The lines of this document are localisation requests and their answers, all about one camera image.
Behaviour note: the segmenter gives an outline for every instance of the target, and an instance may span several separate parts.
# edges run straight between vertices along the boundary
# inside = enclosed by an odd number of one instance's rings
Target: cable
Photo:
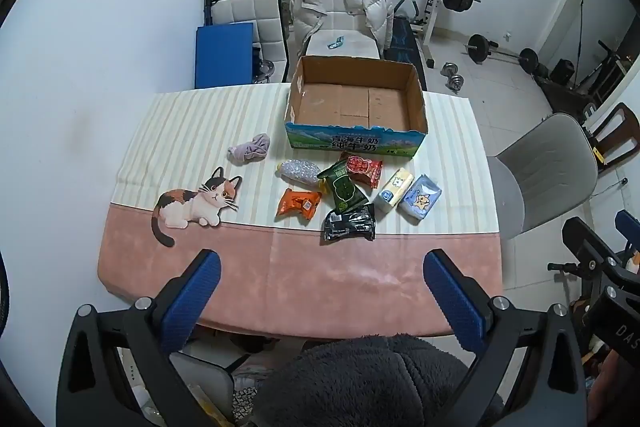
[[[609,190],[610,188],[616,187],[617,185],[626,185],[626,184],[628,184],[628,182],[629,182],[628,179],[622,178],[619,182],[612,183],[612,184],[609,185],[609,187],[604,188],[600,192],[596,192],[595,194],[592,194],[589,199],[595,198],[596,196],[599,196],[599,195],[603,194],[604,192],[607,192],[607,190]]]
[[[575,84],[578,82],[578,67],[580,67],[580,54],[582,53],[582,6],[584,5],[584,0],[580,1],[580,38],[578,38],[578,60],[575,63],[575,76],[574,76],[574,86],[572,89],[575,89]]]

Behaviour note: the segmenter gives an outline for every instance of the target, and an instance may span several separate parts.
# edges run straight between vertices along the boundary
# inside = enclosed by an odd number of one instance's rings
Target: blue wet wipes pack
[[[421,174],[402,198],[400,208],[416,219],[424,219],[441,194],[442,189]]]

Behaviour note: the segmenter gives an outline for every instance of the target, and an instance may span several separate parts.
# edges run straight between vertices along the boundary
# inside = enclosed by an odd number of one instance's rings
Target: gray fleece fabric
[[[303,352],[254,397],[258,427],[424,427],[468,368],[410,335],[363,337]],[[480,425],[502,410],[495,396]]]

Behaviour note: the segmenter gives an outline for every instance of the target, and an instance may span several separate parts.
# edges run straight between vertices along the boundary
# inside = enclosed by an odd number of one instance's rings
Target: black snack package
[[[359,206],[343,214],[337,214],[332,210],[324,218],[322,237],[325,241],[352,235],[362,235],[369,241],[376,238],[376,211],[373,203]]]

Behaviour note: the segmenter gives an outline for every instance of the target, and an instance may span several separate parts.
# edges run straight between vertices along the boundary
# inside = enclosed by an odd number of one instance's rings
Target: red snack bag
[[[277,216],[286,214],[292,210],[299,211],[306,219],[311,219],[316,213],[316,208],[320,199],[322,198],[322,192],[306,192],[306,191],[293,191],[290,188],[284,191],[284,194],[280,198],[280,204],[278,205]]]
[[[349,177],[357,182],[378,188],[380,174],[382,174],[382,160],[370,160],[354,154],[343,152],[340,159],[347,159],[347,172]]]

